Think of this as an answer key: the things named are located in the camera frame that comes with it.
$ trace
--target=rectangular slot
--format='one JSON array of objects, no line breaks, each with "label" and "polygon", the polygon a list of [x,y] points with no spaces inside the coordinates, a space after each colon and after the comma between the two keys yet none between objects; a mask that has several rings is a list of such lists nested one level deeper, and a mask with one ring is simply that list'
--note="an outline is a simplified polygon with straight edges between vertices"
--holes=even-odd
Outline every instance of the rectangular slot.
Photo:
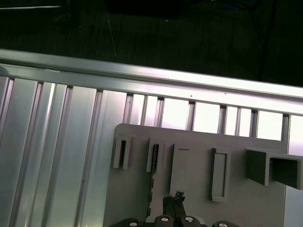
[{"label": "rectangular slot", "polygon": [[273,180],[297,188],[298,161],[271,158]]},{"label": "rectangular slot", "polygon": [[113,168],[122,167],[123,169],[128,169],[130,146],[131,146],[130,136],[117,137]]},{"label": "rectangular slot", "polygon": [[214,148],[212,200],[226,202],[230,178],[230,154],[225,149]]},{"label": "rectangular slot", "polygon": [[125,154],[125,145],[126,145],[126,141],[125,140],[121,141],[119,166],[123,165],[124,154]]}]

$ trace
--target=metal bar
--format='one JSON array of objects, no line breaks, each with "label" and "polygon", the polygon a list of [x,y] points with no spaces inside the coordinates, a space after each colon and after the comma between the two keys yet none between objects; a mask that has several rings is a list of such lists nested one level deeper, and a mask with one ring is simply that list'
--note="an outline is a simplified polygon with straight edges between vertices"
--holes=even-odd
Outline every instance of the metal bar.
[{"label": "metal bar", "polygon": [[257,137],[258,119],[259,119],[259,112],[257,110],[252,110],[251,119],[250,119],[250,137],[252,138]]},{"label": "metal bar", "polygon": [[[137,79],[141,81],[160,82],[170,85],[173,84],[198,87],[202,89],[224,90],[227,92],[250,94],[270,98],[281,98],[284,100],[298,100],[295,99],[298,97],[301,100],[303,97],[303,88],[301,87],[291,87],[241,79],[217,77],[206,74],[163,70],[40,53],[0,49],[0,62],[19,66],[110,76],[122,79]],[[16,69],[17,68],[14,67],[14,69],[12,69],[12,71],[9,73],[12,76],[15,76]],[[33,75],[31,76],[31,79],[35,80],[41,78],[39,78],[37,75]]]},{"label": "metal bar", "polygon": [[[12,208],[12,212],[11,212],[11,216],[10,216],[9,227],[14,227],[14,226],[18,225],[18,223],[16,224],[17,217],[18,217],[18,214],[22,213],[22,212],[19,212],[18,210],[21,210],[22,208],[24,208],[21,203],[21,197],[22,197],[22,195],[26,195],[26,193],[27,193],[26,186],[28,186],[28,184],[27,184],[28,182],[26,182],[26,177],[28,177],[28,175],[26,174],[26,171],[28,169],[30,169],[30,167],[28,167],[27,165],[32,164],[32,163],[28,163],[28,162],[30,161],[29,159],[31,156],[30,148],[31,148],[31,146],[34,146],[32,140],[33,140],[33,134],[34,134],[34,126],[36,124],[37,109],[38,109],[38,106],[40,105],[41,90],[42,90],[42,84],[37,84],[35,97],[34,97],[34,101],[33,101],[33,106],[32,106],[32,110],[31,110],[30,121],[29,121],[29,125],[28,125],[28,130],[27,130],[26,141],[25,141],[24,150],[23,150],[21,166],[20,166],[20,170],[19,170],[19,174],[18,174],[16,193],[15,193],[13,208]],[[30,199],[27,200],[27,207],[29,206],[29,204],[30,204]]]},{"label": "metal bar", "polygon": [[28,148],[27,167],[23,171],[25,179],[23,183],[22,194],[16,214],[11,226],[29,226],[29,221],[34,205],[36,185],[41,166],[43,150],[45,148],[45,139],[48,131],[50,111],[53,104],[55,84],[44,83],[39,101],[35,127],[30,147]]},{"label": "metal bar", "polygon": [[288,114],[283,115],[281,140],[285,145],[285,149],[287,150],[287,153],[289,148],[290,120],[291,120],[290,115]]},{"label": "metal bar", "polygon": [[8,227],[35,102],[37,82],[17,79],[12,89],[0,146],[0,226]]},{"label": "metal bar", "polygon": [[167,86],[159,83],[134,81],[130,79],[38,70],[9,65],[0,66],[4,67],[5,71],[7,72],[7,74],[4,76],[9,75],[11,78],[23,78],[29,80],[35,79],[51,83],[67,84],[69,86],[91,87],[98,90],[107,89],[126,93],[181,99],[186,101],[202,101],[210,104],[238,106],[239,108],[303,116],[303,99],[297,98],[294,101],[289,96],[288,98],[281,96],[280,99],[273,99],[262,97],[262,92],[259,93],[260,96],[250,96],[238,93],[210,91],[201,88],[188,88],[185,86]]},{"label": "metal bar", "polygon": [[133,95],[127,95],[125,107],[124,107],[123,123],[129,124],[131,120],[133,100],[134,100]]},{"label": "metal bar", "polygon": [[196,103],[189,102],[188,103],[188,113],[187,113],[187,121],[186,121],[186,130],[192,131],[194,128],[194,120],[195,120],[195,109]]},{"label": "metal bar", "polygon": [[156,114],[154,120],[155,127],[161,127],[164,109],[164,99],[157,99]]},{"label": "metal bar", "polygon": [[20,9],[53,9],[62,6],[20,6],[20,7],[1,7],[0,10],[20,10]]},{"label": "metal bar", "polygon": [[2,135],[4,130],[4,124],[6,121],[11,91],[13,89],[14,81],[9,78],[0,78],[0,90],[1,90],[1,106],[0,106],[0,142],[2,141]]},{"label": "metal bar", "polygon": [[74,225],[96,92],[91,88],[73,88],[58,173],[52,185],[48,227]]},{"label": "metal bar", "polygon": [[126,93],[102,92],[81,226],[103,225],[113,134],[122,123],[125,100]]},{"label": "metal bar", "polygon": [[226,118],[227,118],[227,107],[220,106],[218,134],[225,134]]},{"label": "metal bar", "polygon": [[65,85],[57,85],[53,105],[50,112],[50,122],[45,138],[45,146],[41,157],[39,176],[35,187],[34,204],[31,211],[31,218],[28,220],[28,226],[42,226],[43,213],[45,212],[45,203],[49,187],[51,170],[54,160],[54,152],[60,135],[59,128],[65,118],[66,105],[69,100],[69,90]]}]

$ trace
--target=metal frame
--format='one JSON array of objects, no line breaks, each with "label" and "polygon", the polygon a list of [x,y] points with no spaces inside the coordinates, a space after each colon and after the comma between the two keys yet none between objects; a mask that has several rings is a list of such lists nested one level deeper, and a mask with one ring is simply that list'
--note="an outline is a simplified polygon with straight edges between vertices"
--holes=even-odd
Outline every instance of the metal frame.
[{"label": "metal frame", "polygon": [[300,87],[3,49],[0,67],[10,78],[303,116]]},{"label": "metal frame", "polygon": [[[18,187],[24,187],[24,190],[18,191],[15,197],[7,196],[7,204],[13,207],[9,226],[14,226],[14,223],[16,226],[25,226],[23,223],[28,223],[29,218],[34,226],[41,223],[49,227],[64,223],[68,226],[72,226],[69,223],[77,223],[75,226],[102,226],[113,134],[115,127],[122,122],[201,131],[199,126],[201,122],[197,122],[196,117],[203,118],[201,110],[207,110],[205,112],[208,115],[204,119],[210,122],[213,113],[216,112],[216,116],[219,115],[218,133],[231,135],[227,133],[226,123],[229,122],[230,110],[236,109],[236,123],[241,122],[242,112],[251,114],[250,126],[247,125],[250,131],[249,135],[241,135],[241,129],[236,126],[232,129],[232,135],[255,138],[258,137],[259,113],[262,113],[259,111],[264,110],[283,113],[282,129],[279,131],[282,131],[282,141],[288,146],[290,117],[303,116],[303,88],[205,74],[0,49],[0,76],[2,80],[0,91],[3,91],[1,97],[3,106],[0,106],[0,109],[1,116],[4,116],[0,121],[0,136],[6,135],[3,139],[5,143],[2,141],[2,146],[5,145],[3,150],[13,151],[0,152],[0,155],[11,157],[10,160],[15,161],[16,156],[22,154],[23,150],[26,153],[25,156],[18,156],[21,168],[10,163],[3,167],[5,171],[21,172],[20,179],[18,175],[14,175],[14,182]],[[215,106],[212,111],[205,108],[205,103],[219,106]],[[37,110],[41,115],[33,118]],[[24,124],[25,115],[28,116],[27,120],[30,118],[32,120],[29,125],[19,130]],[[89,133],[89,123],[83,120],[88,116],[91,119]],[[16,119],[22,119],[22,123],[15,125]],[[40,133],[46,129],[47,138],[43,132]],[[57,150],[59,153],[64,150],[64,153],[70,156],[76,150],[74,149],[76,143],[72,142],[69,145],[69,137],[65,139],[63,136],[65,130],[77,132],[79,138],[84,138],[83,129],[86,129],[85,136],[89,137],[88,142],[73,137],[83,146],[83,153],[79,154],[81,162],[76,164],[77,168],[83,169],[83,173],[60,168],[58,161],[60,159],[57,156],[53,157],[54,153]],[[20,145],[20,134],[27,131],[30,135],[28,138],[31,138],[34,132],[35,134],[33,142],[23,136],[23,140],[26,140],[24,148],[22,144]],[[14,135],[13,139],[18,142],[11,143],[12,138],[8,139],[10,135]],[[39,149],[33,147],[33,151],[29,150],[30,142],[37,146],[39,143],[48,142],[45,146],[47,150],[45,151],[42,145]],[[74,162],[70,161],[69,166],[74,166]],[[26,179],[23,176],[24,169],[27,170]],[[53,184],[56,171],[60,172],[58,189]],[[81,185],[69,186],[69,193],[71,191],[78,193],[79,197],[74,195],[67,198],[72,203],[64,203],[64,206],[60,204],[60,198],[66,198],[62,193],[62,188],[66,189],[62,174],[73,175],[79,181],[82,179]],[[22,212],[17,210],[18,207],[22,208]],[[64,208],[68,212],[62,215],[58,208]]]}]

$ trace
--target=screw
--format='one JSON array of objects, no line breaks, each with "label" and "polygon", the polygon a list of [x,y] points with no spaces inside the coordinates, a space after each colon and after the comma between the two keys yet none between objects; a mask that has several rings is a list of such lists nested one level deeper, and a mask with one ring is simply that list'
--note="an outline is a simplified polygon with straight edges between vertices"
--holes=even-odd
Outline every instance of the screw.
[{"label": "screw", "polygon": [[186,217],[186,218],[185,218],[185,221],[188,221],[188,222],[193,222],[193,221],[194,221],[194,219],[193,219],[192,217]]}]

